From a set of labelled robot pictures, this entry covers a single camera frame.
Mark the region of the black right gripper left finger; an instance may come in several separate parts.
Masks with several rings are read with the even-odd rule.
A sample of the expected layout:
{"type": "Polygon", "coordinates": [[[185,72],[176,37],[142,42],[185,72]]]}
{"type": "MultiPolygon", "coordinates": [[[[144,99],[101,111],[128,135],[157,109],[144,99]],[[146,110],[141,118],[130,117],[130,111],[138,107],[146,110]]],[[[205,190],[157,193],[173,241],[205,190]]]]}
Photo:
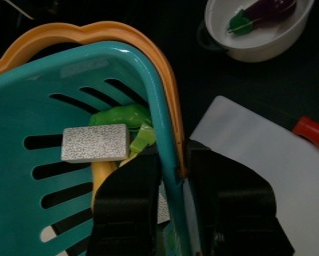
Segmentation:
{"type": "Polygon", "coordinates": [[[140,155],[97,189],[86,256],[154,256],[161,178],[156,154],[140,155]]]}

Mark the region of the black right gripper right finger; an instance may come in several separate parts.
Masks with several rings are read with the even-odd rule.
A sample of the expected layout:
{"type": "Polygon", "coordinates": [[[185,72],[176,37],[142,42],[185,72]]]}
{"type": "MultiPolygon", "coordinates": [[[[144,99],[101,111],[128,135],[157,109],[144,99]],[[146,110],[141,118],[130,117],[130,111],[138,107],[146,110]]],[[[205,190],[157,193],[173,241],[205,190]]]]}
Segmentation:
{"type": "Polygon", "coordinates": [[[196,141],[186,144],[186,163],[202,255],[293,256],[264,178],[196,141]]]}

